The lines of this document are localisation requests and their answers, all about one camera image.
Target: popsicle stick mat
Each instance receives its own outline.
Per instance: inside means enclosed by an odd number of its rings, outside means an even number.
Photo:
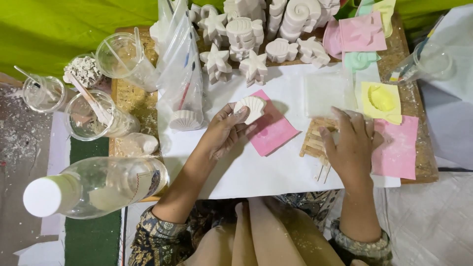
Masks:
[[[304,139],[304,144],[300,150],[299,156],[304,157],[305,154],[312,157],[319,158],[322,163],[320,172],[315,176],[317,181],[319,181],[320,176],[324,177],[324,183],[327,181],[327,175],[330,171],[330,163],[328,162],[327,156],[325,155],[324,142],[319,133],[319,127],[324,126],[330,132],[335,131],[338,128],[338,122],[333,119],[317,117],[313,118],[310,122],[309,129],[306,133],[306,138]]]

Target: human hand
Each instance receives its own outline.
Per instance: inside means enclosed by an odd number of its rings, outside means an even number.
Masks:
[[[338,173],[346,189],[359,186],[373,186],[371,154],[384,141],[374,130],[373,121],[365,121],[363,115],[353,111],[341,111],[332,107],[339,121],[340,137],[335,145],[332,134],[325,127],[319,127],[324,141],[325,153]]]
[[[236,113],[233,113],[234,108],[235,103],[229,103],[214,116],[195,148],[208,155],[210,160],[222,158],[239,139],[256,128],[254,123],[244,123],[250,114],[248,107],[243,106]]]

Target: person's left hand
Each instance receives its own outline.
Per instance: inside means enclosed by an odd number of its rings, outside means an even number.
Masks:
[[[243,106],[236,113],[233,113],[234,108],[235,103],[229,103],[214,116],[195,148],[208,154],[210,160],[222,158],[240,138],[256,128],[254,123],[244,123],[250,114],[248,107]]]

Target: green mat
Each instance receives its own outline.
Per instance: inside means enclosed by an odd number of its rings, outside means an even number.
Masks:
[[[70,163],[108,156],[108,138],[91,142],[70,139]],[[118,262],[121,211],[75,220],[66,218],[65,266],[115,266]]]

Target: person's right hand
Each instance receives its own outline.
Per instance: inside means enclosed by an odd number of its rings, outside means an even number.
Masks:
[[[335,145],[332,134],[325,127],[319,127],[324,141],[325,153],[338,173],[346,189],[360,185],[371,185],[371,154],[384,141],[374,130],[373,121],[365,121],[363,114],[332,107],[338,119],[340,137]]]

